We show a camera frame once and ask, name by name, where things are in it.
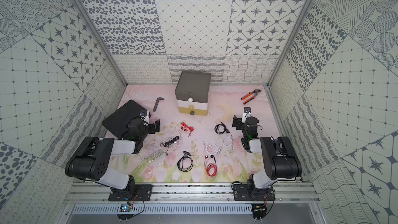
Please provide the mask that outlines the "red earphones small bundle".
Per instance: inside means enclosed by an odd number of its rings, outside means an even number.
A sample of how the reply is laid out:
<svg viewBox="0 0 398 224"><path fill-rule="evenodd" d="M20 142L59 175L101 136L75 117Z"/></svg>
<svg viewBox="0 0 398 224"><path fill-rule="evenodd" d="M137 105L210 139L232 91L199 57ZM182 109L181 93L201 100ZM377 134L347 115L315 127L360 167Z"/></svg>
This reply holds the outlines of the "red earphones small bundle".
<svg viewBox="0 0 398 224"><path fill-rule="evenodd" d="M188 132L189 136L192 134L192 132L194 131L194 127L192 126L188 126L185 122L181 122L180 123L180 128L184 131L184 132Z"/></svg>

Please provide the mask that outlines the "white drawer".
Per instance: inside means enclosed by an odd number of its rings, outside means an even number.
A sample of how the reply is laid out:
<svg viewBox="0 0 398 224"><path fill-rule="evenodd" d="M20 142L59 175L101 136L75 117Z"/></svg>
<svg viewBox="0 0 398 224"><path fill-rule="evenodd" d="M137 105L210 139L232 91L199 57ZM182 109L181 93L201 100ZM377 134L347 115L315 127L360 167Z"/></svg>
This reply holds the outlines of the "white drawer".
<svg viewBox="0 0 398 224"><path fill-rule="evenodd" d="M190 106L193 106L194 110L208 110L208 103L177 100L177 105L181 108L190 108Z"/></svg>

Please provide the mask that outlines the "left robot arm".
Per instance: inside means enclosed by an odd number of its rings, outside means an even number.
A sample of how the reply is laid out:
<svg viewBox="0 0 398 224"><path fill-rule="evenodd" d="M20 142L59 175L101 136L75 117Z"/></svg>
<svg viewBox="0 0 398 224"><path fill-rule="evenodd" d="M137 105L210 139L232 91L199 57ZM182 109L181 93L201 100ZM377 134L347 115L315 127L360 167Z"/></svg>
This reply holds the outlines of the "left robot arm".
<svg viewBox="0 0 398 224"><path fill-rule="evenodd" d="M66 176L109 187L109 201L126 201L128 204L139 199L149 201L153 185L137 185L132 175L113 169L109 163L114 155L139 153L146 136L160 131L160 120L148 123L145 119L134 119L129 123L128 131L131 140L86 137L66 164Z"/></svg>

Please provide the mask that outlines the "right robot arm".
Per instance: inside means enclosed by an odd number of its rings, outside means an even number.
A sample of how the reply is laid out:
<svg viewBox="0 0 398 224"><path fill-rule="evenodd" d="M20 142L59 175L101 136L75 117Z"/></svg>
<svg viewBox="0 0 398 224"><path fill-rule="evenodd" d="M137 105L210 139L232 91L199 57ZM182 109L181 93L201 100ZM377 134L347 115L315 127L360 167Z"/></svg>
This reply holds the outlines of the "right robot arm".
<svg viewBox="0 0 398 224"><path fill-rule="evenodd" d="M235 200L274 200L273 185L294 181L302 174L302 166L287 136L259 137L259 120L255 117L233 117L232 127L242 131L241 143L248 153L262 155L263 169L249 176L246 191L236 189Z"/></svg>

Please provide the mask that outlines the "red earphones long bundle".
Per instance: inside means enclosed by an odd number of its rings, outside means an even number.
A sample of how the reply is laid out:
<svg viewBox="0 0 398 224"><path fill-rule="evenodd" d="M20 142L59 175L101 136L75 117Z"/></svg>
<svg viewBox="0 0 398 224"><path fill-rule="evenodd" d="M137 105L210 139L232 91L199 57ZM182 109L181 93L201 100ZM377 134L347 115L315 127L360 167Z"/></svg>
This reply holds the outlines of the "red earphones long bundle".
<svg viewBox="0 0 398 224"><path fill-rule="evenodd" d="M209 177L215 177L218 174L218 167L214 155L206 155L204 159L205 172Z"/></svg>

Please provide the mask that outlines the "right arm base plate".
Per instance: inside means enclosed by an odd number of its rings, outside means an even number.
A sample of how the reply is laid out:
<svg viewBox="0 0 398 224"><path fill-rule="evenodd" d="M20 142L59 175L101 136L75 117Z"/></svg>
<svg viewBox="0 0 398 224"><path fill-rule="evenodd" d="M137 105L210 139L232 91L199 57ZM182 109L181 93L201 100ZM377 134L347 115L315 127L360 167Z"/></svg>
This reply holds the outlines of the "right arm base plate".
<svg viewBox="0 0 398 224"><path fill-rule="evenodd" d="M235 201L274 201L273 188L257 189L247 184L234 183L231 185Z"/></svg>

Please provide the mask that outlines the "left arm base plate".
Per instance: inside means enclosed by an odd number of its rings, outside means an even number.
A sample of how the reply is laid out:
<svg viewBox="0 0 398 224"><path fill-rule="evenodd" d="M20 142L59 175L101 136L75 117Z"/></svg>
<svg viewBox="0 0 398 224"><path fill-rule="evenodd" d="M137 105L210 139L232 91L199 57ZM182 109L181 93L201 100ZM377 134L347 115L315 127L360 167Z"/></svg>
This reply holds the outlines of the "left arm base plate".
<svg viewBox="0 0 398 224"><path fill-rule="evenodd" d="M134 200L137 197L138 200L147 202L150 201L152 195L153 185L139 184L132 187L132 189L114 189L111 188L108 201L110 202L121 202Z"/></svg>

